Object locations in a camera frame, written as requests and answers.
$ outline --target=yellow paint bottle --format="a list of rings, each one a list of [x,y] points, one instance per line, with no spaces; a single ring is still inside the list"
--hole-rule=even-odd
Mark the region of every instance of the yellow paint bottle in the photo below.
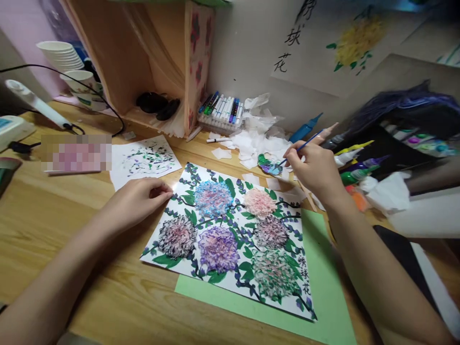
[[[370,145],[373,142],[374,142],[374,140],[370,140],[370,141],[368,141],[367,143],[364,143],[364,144],[356,144],[356,145],[350,146],[347,149],[343,149],[342,151],[337,152],[335,155],[338,156],[338,155],[340,155],[342,153],[345,153],[345,152],[349,152],[349,151],[353,151],[353,150],[356,150],[356,149],[360,149],[362,147],[366,147],[367,145]]]

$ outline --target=pink hydrangea flower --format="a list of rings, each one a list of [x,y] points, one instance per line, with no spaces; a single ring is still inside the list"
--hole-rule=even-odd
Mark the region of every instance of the pink hydrangea flower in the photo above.
[[[240,256],[235,237],[229,229],[215,226],[204,231],[200,238],[200,263],[207,265],[208,271],[224,273],[235,268]]]
[[[170,257],[187,257],[194,249],[195,239],[196,229],[191,220],[178,216],[163,223],[158,245]]]
[[[259,189],[251,189],[244,196],[246,209],[260,219],[265,219],[276,210],[275,201],[267,193]]]
[[[288,240],[287,228],[279,218],[269,215],[254,230],[257,242],[270,249],[282,248]]]

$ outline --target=paint-splattered paper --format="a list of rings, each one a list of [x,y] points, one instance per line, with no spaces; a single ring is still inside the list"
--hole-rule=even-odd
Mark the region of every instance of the paint-splattered paper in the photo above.
[[[300,202],[187,163],[140,259],[315,321]]]
[[[426,18],[360,1],[305,0],[287,27],[271,76],[348,97]]]
[[[125,145],[112,145],[110,179],[115,190],[129,180],[160,178],[181,168],[163,135]]]

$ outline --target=right hand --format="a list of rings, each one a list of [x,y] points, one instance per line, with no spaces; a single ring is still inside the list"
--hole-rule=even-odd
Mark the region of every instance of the right hand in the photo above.
[[[334,153],[311,143],[296,151],[304,143],[304,141],[296,142],[284,155],[300,182],[322,203],[328,203],[329,200],[346,193],[335,165]],[[305,162],[300,160],[302,156],[305,156]]]

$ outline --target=left hand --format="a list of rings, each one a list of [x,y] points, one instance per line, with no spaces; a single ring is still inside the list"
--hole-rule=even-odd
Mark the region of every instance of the left hand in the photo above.
[[[130,180],[120,188],[91,223],[107,230],[109,236],[139,224],[173,195],[173,190],[162,180],[145,177]]]

